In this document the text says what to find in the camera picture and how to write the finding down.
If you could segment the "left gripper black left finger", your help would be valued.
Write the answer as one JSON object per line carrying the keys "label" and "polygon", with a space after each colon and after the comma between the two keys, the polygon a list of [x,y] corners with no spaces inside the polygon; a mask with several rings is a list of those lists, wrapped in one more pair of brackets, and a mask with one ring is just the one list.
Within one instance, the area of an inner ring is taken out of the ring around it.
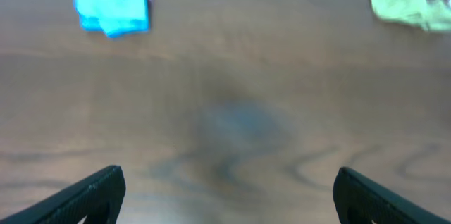
{"label": "left gripper black left finger", "polygon": [[107,166],[1,224],[115,224],[125,196],[120,166]]}

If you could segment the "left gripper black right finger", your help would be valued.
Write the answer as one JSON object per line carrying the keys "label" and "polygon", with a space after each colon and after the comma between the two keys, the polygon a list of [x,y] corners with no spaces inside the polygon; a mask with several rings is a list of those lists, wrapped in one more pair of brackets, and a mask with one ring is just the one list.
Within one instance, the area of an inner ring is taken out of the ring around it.
{"label": "left gripper black right finger", "polygon": [[349,167],[338,171],[333,201],[341,224],[450,224]]}

